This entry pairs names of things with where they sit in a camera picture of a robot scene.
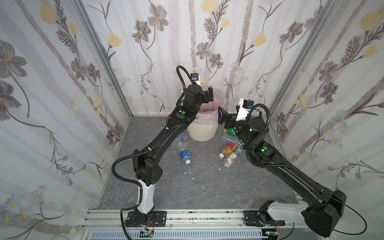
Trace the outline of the clear bottle green white label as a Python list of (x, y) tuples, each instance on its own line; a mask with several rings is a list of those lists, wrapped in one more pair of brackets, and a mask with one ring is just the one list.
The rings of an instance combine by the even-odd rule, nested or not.
[(242, 153), (241, 148), (236, 148), (225, 160), (224, 160), (224, 166), (226, 168), (230, 168), (233, 163), (235, 162), (235, 159)]

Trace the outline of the blue label bottle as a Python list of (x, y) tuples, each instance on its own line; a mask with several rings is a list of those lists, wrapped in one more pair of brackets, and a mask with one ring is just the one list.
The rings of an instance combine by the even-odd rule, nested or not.
[(187, 165), (190, 166), (192, 164), (191, 161), (191, 154), (190, 151), (187, 148), (187, 145), (184, 142), (179, 143), (178, 150), (180, 152), (180, 158), (181, 160)]

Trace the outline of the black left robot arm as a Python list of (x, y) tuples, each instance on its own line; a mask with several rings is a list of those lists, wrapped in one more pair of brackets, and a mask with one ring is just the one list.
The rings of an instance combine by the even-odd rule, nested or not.
[[(173, 141), (196, 119), (202, 104), (214, 100), (213, 88), (203, 90), (198, 85), (199, 75), (189, 74), (183, 66), (177, 66), (176, 72), (181, 80), (183, 91), (174, 110), (168, 115), (166, 125), (161, 132), (142, 150), (134, 150), (132, 155), (121, 157), (112, 164), (112, 174), (120, 181), (138, 186), (138, 201), (134, 207), (121, 212), (134, 212), (135, 222), (148, 226), (154, 219), (154, 190), (163, 170), (159, 162)], [(116, 172), (117, 164), (132, 159), (136, 179), (130, 180)]]

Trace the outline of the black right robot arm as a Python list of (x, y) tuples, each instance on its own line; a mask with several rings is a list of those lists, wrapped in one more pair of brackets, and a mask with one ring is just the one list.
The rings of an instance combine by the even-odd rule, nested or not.
[(234, 129), (246, 152), (247, 160), (277, 176), (301, 196), (305, 202), (284, 204), (266, 201), (258, 210), (257, 226), (278, 221), (301, 223), (322, 237), (330, 237), (347, 207), (347, 196), (340, 190), (332, 191), (311, 179), (290, 163), (274, 146), (265, 141), (271, 114), (263, 104), (246, 100), (237, 106), (235, 114), (218, 108), (218, 123)]

